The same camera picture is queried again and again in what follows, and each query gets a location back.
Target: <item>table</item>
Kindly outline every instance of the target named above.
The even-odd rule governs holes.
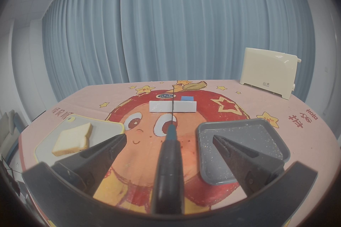
[[[185,179],[185,212],[217,209],[246,197],[238,183],[211,186],[199,174],[195,130],[205,121],[264,118],[277,130],[293,162],[318,171],[317,180],[289,226],[298,225],[330,187],[340,169],[341,151],[330,128],[306,104],[291,95],[283,99],[235,80],[167,81],[93,85],[59,102],[28,126],[19,137],[23,170],[35,165],[37,145],[70,114],[124,123],[127,145],[103,179],[94,198],[137,212],[150,211],[157,158],[165,136],[164,113],[149,113],[148,102],[194,96],[196,113],[176,113]]]

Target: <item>baking tray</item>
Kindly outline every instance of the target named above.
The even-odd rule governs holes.
[[[197,129],[200,174],[203,180],[211,185],[237,181],[212,143],[215,134],[284,162],[290,159],[288,147],[265,119],[201,123]]]
[[[78,127],[86,123],[92,124],[92,132],[89,138],[89,147],[101,143],[115,135],[122,134],[125,131],[125,127],[122,123],[98,120],[85,116],[80,116],[77,114],[71,114],[65,120],[63,120],[63,122],[60,123],[53,131],[51,131],[49,135],[46,136],[36,147],[36,150],[34,151],[36,161],[45,162],[49,166],[51,166],[55,163],[55,161],[75,154],[70,153],[61,156],[55,156],[52,153],[52,149],[61,131]]]

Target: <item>cutting board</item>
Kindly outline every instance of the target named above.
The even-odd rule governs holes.
[[[101,143],[115,135],[122,134],[125,131],[125,127],[122,123],[92,119],[85,116],[71,114],[65,120],[63,120],[63,122],[60,123],[58,127],[51,131],[50,134],[46,136],[45,139],[42,140],[40,144],[36,147],[36,161],[38,163],[45,162],[49,166],[51,166],[56,161],[75,154],[71,153],[61,156],[55,156],[52,153],[52,149],[58,139],[59,134],[63,130],[72,129],[86,123],[92,124],[92,132],[89,138],[89,147]]]

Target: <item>wall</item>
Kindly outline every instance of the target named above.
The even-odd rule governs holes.
[[[44,52],[42,21],[32,20],[30,22],[30,60],[36,89],[46,110],[57,104],[50,80],[47,75]]]
[[[15,110],[27,125],[25,118],[20,110],[19,104],[15,97],[15,86],[12,84],[10,78],[9,66],[9,34],[0,38],[0,109],[2,114]]]
[[[20,100],[32,121],[57,104],[45,67],[41,20],[14,30],[12,60]]]
[[[14,31],[12,60],[16,87],[24,109],[32,121],[45,110],[45,106],[40,99],[34,83],[30,61],[29,34],[29,27],[16,29]]]
[[[339,137],[341,116],[340,17],[332,0],[308,0],[315,28],[314,73],[306,99]]]

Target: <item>cartoon eye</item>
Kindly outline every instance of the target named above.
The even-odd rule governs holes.
[[[171,114],[161,115],[154,126],[154,134],[159,137],[166,136],[168,127],[171,123],[172,123]],[[173,116],[173,124],[175,125],[175,127],[177,127],[178,125],[175,116]]]
[[[142,119],[142,114],[140,112],[131,114],[128,116],[128,118],[124,122],[124,126],[126,131],[129,131],[130,129],[133,129],[136,127]]]

